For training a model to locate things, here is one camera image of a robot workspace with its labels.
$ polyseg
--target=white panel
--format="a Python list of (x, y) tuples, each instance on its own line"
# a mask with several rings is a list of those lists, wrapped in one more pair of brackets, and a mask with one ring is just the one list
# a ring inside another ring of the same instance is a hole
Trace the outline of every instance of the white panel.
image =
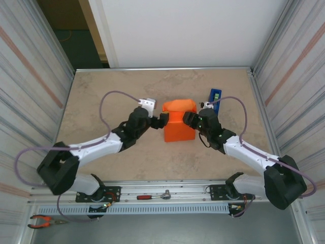
[(287, 0), (89, 0), (111, 67), (251, 66)]

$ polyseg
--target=marble surface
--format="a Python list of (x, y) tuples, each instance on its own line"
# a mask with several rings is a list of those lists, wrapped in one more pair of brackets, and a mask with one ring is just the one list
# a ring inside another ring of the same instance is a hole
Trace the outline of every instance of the marble surface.
[[(146, 70), (77, 72), (63, 117), (58, 141), (79, 143), (107, 132), (99, 119), (99, 103), (110, 90), (121, 90), (136, 98), (158, 100), (155, 115), (164, 102), (191, 98), (206, 101), (211, 88), (222, 90), (222, 96), (240, 98), (247, 107), (248, 128), (244, 140), (270, 151), (259, 111), (246, 70)], [(107, 96), (104, 119), (117, 127), (137, 106), (123, 95)], [(244, 128), (244, 112), (235, 100), (220, 104), (219, 121), (224, 128), (240, 134)], [(198, 135), (195, 140), (164, 142), (163, 130), (149, 129), (133, 147), (97, 159), (80, 168), (102, 180), (222, 179), (236, 172), (258, 175), (241, 161), (205, 148)]]

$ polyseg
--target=blue box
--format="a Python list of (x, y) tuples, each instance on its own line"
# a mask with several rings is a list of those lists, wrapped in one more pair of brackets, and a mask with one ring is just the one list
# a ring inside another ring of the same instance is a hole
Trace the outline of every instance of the blue box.
[[(211, 89), (208, 102), (212, 103), (214, 101), (214, 98), (216, 95), (218, 96), (218, 99), (220, 99), (221, 98), (221, 90)], [(216, 113), (216, 115), (218, 115), (219, 107), (220, 107), (220, 102), (213, 104), (213, 110)]]

